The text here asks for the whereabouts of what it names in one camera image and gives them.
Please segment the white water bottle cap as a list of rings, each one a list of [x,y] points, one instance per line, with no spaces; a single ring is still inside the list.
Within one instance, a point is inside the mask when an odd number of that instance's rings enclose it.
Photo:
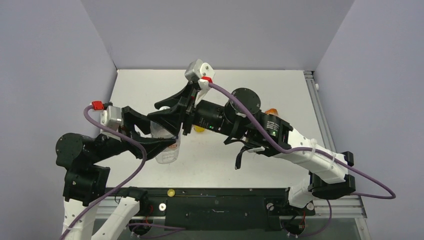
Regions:
[[[162,107],[159,108],[160,111],[168,110],[168,109],[170,109],[169,106],[162,106]]]

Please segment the yellow juice bottle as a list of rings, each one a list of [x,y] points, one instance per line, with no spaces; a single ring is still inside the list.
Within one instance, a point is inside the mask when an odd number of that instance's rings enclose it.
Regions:
[[[197,125],[194,125],[194,126],[193,126],[193,129],[194,129],[194,131],[195,131],[195,132],[197,132],[197,133],[202,133],[202,132],[204,132],[204,131],[206,130],[205,128],[200,127],[200,126],[197,126]]]

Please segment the yellow juice bottle cap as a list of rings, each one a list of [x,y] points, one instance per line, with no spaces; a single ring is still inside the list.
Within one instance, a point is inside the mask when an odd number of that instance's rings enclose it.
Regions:
[[[175,196],[175,194],[176,194],[176,192],[175,192],[175,190],[174,190],[174,189],[172,189],[172,188],[170,188],[170,189],[167,191],[167,196],[168,196],[168,197],[174,197],[174,196]]]

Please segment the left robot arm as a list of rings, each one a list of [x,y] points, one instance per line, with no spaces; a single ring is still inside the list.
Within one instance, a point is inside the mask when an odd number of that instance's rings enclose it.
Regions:
[[[84,109],[84,117],[101,132],[95,137],[66,133],[55,146],[56,164],[65,169],[63,203],[63,240],[116,240],[135,215],[149,209],[148,191],[126,187],[126,178],[111,190],[107,181],[111,169],[100,166],[103,160],[131,152],[140,165],[153,159],[175,143],[173,138],[151,138],[150,120],[132,108],[95,101]],[[111,195],[119,195],[117,207],[94,231],[99,204]]]

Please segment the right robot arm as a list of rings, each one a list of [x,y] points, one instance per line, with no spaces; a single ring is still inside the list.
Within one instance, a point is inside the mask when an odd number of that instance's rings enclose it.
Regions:
[[[204,87],[186,85],[157,102],[148,119],[173,135],[187,135],[193,126],[201,127],[224,135],[225,145],[242,143],[241,153],[284,159],[308,170],[308,177],[289,187],[282,199],[289,214],[314,199],[336,200],[355,191],[355,178],[348,173],[354,164],[351,152],[332,152],[300,134],[276,113],[262,112],[261,100],[251,89],[235,89],[225,105],[204,100],[208,85],[208,81]]]

